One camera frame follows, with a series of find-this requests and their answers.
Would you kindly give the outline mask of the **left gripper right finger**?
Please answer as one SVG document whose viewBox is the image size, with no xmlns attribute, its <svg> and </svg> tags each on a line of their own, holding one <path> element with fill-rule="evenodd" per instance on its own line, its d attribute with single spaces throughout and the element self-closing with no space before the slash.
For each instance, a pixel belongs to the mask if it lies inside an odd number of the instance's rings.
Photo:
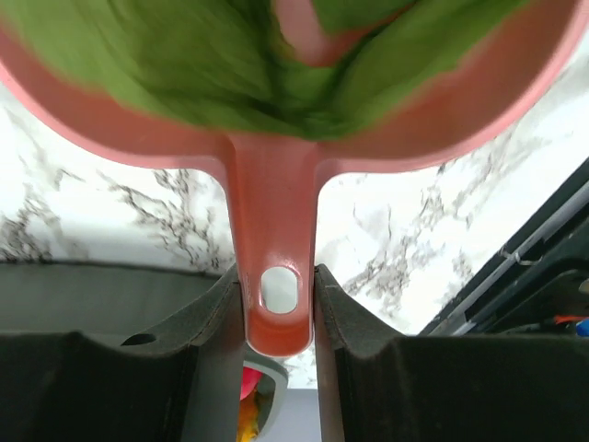
<svg viewBox="0 0 589 442">
<path fill-rule="evenodd" d="M 572 336 L 407 336 L 314 275 L 326 441 L 584 441 L 588 342 Z"/>
</svg>

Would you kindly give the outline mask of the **pink dustpan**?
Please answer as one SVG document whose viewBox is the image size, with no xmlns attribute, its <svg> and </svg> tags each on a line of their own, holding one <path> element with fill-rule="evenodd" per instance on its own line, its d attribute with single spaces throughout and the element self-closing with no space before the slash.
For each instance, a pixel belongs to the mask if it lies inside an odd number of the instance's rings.
<svg viewBox="0 0 589 442">
<path fill-rule="evenodd" d="M 588 25 L 584 1 L 533 1 L 383 122 L 337 142 L 221 134 L 125 110 L 66 85 L 7 32 L 1 79 L 56 133 L 94 155 L 149 169 L 197 169 L 225 190 L 248 343 L 290 356 L 312 339 L 318 194 L 347 172 L 423 169 L 461 157 L 527 112 Z"/>
</svg>

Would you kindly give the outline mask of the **green paper scrap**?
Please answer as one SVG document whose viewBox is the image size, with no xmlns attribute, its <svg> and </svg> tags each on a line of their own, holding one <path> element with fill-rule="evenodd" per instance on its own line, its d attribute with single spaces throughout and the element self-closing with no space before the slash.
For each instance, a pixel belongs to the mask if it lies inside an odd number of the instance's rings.
<svg viewBox="0 0 589 442">
<path fill-rule="evenodd" d="M 358 128 L 336 71 L 295 58 L 268 1 L 5 1 L 52 74 L 124 108 L 221 130 L 330 139 Z"/>
<path fill-rule="evenodd" d="M 521 1 L 418 1 L 362 37 L 338 61 L 310 135 L 335 139 L 384 118 L 423 84 L 453 70 Z"/>
</svg>

